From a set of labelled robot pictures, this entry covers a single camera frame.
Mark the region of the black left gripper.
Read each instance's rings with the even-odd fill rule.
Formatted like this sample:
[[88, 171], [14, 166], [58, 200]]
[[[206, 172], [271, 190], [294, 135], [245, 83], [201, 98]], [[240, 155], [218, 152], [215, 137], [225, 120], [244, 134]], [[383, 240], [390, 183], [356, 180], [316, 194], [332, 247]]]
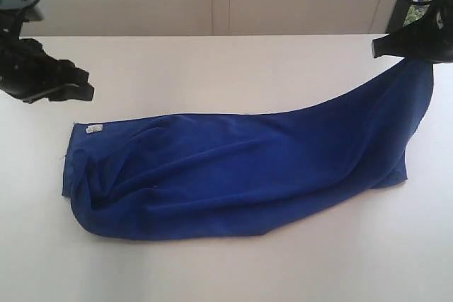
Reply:
[[24, 23], [42, 20], [42, 15], [1, 16], [1, 90], [27, 104], [42, 99], [92, 101], [94, 87], [87, 71], [68, 59], [42, 57], [40, 42], [20, 38]]

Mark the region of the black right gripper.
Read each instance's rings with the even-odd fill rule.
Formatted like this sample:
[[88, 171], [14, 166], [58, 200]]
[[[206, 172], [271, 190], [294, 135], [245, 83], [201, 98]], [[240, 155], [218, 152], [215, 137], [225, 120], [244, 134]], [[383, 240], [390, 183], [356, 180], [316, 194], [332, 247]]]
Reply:
[[427, 0], [421, 18], [372, 41], [372, 56], [452, 63], [452, 0]]

